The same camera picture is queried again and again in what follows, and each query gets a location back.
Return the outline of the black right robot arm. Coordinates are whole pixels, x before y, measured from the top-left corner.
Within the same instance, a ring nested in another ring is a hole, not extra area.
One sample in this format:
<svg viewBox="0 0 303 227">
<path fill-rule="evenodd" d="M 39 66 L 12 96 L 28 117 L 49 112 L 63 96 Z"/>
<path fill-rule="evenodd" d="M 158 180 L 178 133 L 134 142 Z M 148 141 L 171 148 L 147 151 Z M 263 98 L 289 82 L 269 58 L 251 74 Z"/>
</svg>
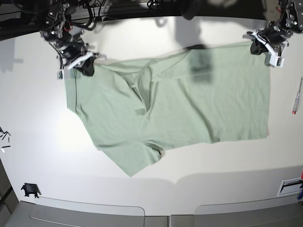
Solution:
<svg viewBox="0 0 303 227">
<path fill-rule="evenodd" d="M 88 10 L 89 20 L 86 24 L 73 22 L 71 16 L 79 7 Z M 45 17 L 45 27 L 40 31 L 41 37 L 57 52 L 59 61 L 59 78 L 63 70 L 76 69 L 83 75 L 94 74 L 94 61 L 101 57 L 91 51 L 91 46 L 84 42 L 85 31 L 93 31 L 101 22 L 100 11 L 95 16 L 89 0 L 53 0 Z"/>
</svg>

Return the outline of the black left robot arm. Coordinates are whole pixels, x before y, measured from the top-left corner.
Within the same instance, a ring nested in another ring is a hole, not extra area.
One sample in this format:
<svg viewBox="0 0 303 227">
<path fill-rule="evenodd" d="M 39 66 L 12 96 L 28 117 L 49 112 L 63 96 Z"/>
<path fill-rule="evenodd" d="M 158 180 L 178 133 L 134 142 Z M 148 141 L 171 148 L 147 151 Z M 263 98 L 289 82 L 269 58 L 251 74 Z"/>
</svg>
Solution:
<svg viewBox="0 0 303 227">
<path fill-rule="evenodd" d="M 278 2 L 280 18 L 269 21 L 263 29 L 247 32 L 243 37 L 252 41 L 250 52 L 260 55 L 268 52 L 282 55 L 293 34 L 303 32 L 303 2 L 301 0 L 280 0 Z"/>
</svg>

